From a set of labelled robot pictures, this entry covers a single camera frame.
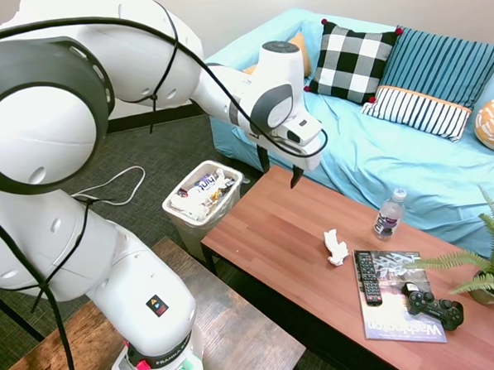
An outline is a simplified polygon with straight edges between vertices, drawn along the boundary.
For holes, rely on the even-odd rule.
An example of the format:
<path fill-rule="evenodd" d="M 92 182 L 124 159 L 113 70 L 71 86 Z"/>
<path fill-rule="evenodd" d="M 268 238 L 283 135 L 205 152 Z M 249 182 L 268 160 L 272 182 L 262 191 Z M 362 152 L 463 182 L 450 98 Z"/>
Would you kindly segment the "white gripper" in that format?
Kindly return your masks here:
<path fill-rule="evenodd" d="M 306 137 L 303 128 L 279 127 L 267 136 L 250 134 L 250 138 L 257 145 L 263 173 L 270 171 L 270 152 L 285 158 L 292 165 L 290 188 L 293 190 L 304 171 L 313 171 L 320 163 L 323 146 L 319 134 L 320 131 L 311 132 Z"/>

